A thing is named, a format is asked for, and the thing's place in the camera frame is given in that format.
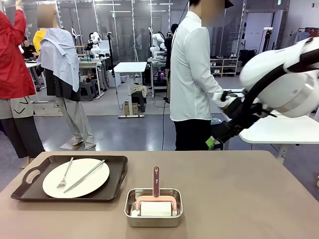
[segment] white plate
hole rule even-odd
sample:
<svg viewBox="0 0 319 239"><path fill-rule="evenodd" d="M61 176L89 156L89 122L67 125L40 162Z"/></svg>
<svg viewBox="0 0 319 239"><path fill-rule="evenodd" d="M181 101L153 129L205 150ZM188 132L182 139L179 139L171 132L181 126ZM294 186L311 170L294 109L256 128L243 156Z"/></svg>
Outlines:
<svg viewBox="0 0 319 239"><path fill-rule="evenodd" d="M53 169L43 180L43 190L53 198L77 198L87 195L101 187L109 178L110 169L106 163L94 170L82 183L71 191L64 193L69 187L87 174L99 162L98 159L82 158L73 160L71 168L66 176L66 186L63 189L56 187L62 181L69 162L66 162Z"/></svg>

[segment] fork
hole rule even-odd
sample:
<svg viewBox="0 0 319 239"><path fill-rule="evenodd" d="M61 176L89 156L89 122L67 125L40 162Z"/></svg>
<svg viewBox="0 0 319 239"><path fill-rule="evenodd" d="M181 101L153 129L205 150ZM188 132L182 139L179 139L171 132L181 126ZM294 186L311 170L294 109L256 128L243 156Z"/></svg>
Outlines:
<svg viewBox="0 0 319 239"><path fill-rule="evenodd" d="M71 158L71 160L70 160L70 162L69 162L69 165L68 165L68 167L67 167L67 169L66 169L66 171L65 171L65 174L64 174L64 176L63 176L62 181L59 183L59 185L58 185L56 188L58 188L58 189L63 189L63 188L65 187L65 185L66 185L65 178L66 178L66 175L67 175L67 173L68 173L68 171L69 171L69 169L70 169L70 167L71 167L72 161L73 161L73 157Z"/></svg>

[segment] cardboard box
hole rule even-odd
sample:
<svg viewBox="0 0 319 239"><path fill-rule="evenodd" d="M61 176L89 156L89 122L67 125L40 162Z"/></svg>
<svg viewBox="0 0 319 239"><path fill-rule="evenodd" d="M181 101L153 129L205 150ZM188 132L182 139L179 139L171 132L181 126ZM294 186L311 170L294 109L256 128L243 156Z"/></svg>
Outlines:
<svg viewBox="0 0 319 239"><path fill-rule="evenodd" d="M132 108L133 108L133 115L137 116L139 114L138 103L132 103ZM125 103L124 104L123 110L124 110L125 116L129 116L130 115L129 103Z"/></svg>

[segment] red jacket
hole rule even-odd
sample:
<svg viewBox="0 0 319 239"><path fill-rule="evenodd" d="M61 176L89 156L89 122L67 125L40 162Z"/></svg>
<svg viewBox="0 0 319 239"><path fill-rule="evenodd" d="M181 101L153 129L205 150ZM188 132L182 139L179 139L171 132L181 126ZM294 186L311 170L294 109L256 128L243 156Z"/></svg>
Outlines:
<svg viewBox="0 0 319 239"><path fill-rule="evenodd" d="M23 11L15 12L14 26L0 11L0 99L35 94L30 73L19 49L24 39L25 28Z"/></svg>

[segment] brown tabletop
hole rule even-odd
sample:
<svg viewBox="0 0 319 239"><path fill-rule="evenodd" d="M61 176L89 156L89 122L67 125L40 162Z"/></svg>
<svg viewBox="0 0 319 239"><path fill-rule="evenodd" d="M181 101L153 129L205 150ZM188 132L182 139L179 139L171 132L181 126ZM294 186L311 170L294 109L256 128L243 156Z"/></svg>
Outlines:
<svg viewBox="0 0 319 239"><path fill-rule="evenodd" d="M315 239L319 204L269 152L85 152L124 155L129 169L118 199L109 204L26 203L10 198L25 172L53 154L40 154L0 193L3 239ZM152 187L181 192L184 215L177 228L131 228L127 192Z"/></svg>

